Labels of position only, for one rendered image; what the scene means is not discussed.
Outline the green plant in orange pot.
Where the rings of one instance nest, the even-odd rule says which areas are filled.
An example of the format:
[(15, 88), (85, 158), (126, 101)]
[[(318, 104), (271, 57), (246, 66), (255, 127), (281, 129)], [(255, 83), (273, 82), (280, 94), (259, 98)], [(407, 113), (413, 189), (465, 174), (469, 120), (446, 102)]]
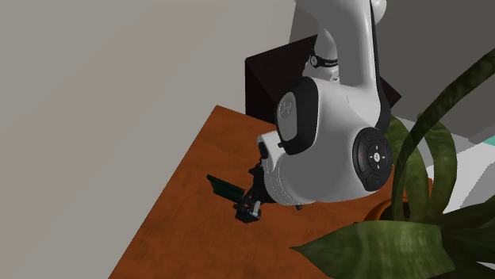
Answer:
[(446, 212), (455, 187), (455, 143), (441, 118), (495, 74), (495, 48), (448, 85), (411, 129), (391, 118), (390, 216), (347, 225), (296, 247), (333, 279), (495, 279), (495, 194)]

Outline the dark green flat box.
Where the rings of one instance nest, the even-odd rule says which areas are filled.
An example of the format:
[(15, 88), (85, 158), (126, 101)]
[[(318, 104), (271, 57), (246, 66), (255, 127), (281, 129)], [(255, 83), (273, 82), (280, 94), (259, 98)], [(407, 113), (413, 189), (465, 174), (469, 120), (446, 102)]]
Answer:
[(213, 192), (216, 195), (237, 204), (244, 202), (244, 189), (209, 174), (207, 175), (207, 179), (213, 187)]

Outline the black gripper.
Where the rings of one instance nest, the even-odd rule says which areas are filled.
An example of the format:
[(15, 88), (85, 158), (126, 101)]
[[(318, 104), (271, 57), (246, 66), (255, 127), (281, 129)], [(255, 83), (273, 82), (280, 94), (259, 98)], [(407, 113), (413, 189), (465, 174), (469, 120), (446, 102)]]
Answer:
[(262, 162), (259, 161), (254, 167), (248, 171), (253, 176), (252, 187), (248, 190), (247, 195), (254, 202), (248, 203), (235, 203), (233, 208), (236, 210), (235, 218), (239, 221), (249, 224), (251, 218), (253, 220), (260, 220), (261, 211), (260, 206), (262, 204), (275, 204), (276, 201), (267, 192), (267, 188), (264, 182), (264, 171)]

